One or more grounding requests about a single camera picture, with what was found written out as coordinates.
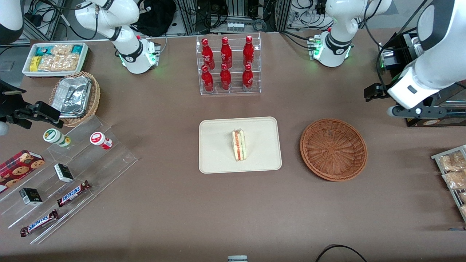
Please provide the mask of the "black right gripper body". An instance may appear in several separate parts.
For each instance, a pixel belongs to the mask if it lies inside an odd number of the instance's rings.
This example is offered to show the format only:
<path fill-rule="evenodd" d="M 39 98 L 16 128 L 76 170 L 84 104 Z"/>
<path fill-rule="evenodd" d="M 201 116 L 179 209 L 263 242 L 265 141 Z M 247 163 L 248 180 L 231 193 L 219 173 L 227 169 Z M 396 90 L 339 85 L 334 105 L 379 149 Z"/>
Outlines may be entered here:
<path fill-rule="evenodd" d="M 36 105 L 24 101 L 25 90 L 0 81 L 0 121 L 2 127 L 8 123 L 16 124 L 24 129 L 30 129 L 31 119 L 34 119 Z"/>

